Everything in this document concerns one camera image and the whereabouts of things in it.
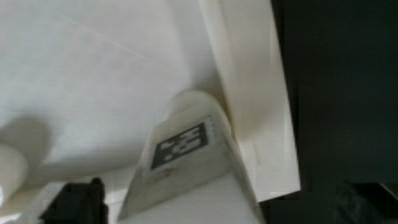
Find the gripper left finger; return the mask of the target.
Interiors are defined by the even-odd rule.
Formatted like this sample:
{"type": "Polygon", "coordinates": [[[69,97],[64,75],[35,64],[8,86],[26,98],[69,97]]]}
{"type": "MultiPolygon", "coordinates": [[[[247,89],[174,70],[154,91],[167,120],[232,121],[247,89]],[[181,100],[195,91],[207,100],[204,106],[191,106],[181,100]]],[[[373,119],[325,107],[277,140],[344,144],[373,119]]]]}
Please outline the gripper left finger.
{"type": "Polygon", "coordinates": [[[88,183],[67,183],[39,216],[42,224],[108,224],[104,184],[99,178],[88,183]]]}

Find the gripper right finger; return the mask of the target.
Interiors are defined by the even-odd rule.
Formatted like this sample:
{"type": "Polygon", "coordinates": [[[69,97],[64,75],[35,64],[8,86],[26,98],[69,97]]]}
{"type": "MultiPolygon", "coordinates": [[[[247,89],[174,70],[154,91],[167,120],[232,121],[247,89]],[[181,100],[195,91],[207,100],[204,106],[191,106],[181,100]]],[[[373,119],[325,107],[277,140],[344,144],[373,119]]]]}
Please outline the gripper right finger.
{"type": "Polygon", "coordinates": [[[398,183],[341,183],[332,224],[398,224],[398,183]]]}

